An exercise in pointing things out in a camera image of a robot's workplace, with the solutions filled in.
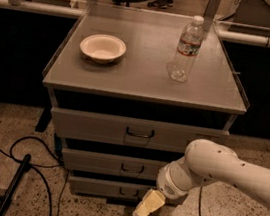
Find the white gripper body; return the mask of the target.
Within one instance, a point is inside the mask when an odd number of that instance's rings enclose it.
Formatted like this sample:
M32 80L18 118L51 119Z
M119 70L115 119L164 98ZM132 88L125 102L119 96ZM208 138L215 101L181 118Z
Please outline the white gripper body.
M156 183L157 188L167 199L176 200L199 184L199 175L190 171L185 161L178 160L159 169Z

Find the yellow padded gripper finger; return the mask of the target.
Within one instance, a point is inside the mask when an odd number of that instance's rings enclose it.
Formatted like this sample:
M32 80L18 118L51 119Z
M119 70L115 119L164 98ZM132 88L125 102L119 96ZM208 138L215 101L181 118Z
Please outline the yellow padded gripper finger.
M166 199L163 193L159 190L150 189L135 208L132 216L148 216L162 207L165 202Z

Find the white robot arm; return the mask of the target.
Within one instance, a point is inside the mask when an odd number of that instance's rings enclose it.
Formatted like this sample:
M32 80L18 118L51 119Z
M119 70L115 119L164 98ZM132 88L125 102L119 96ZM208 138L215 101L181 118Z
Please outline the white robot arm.
M210 140L194 140L182 158L159 169L157 187L150 189L132 216L148 216L167 199L177 200L196 187L225 182L270 209L270 169L240 159L229 147Z

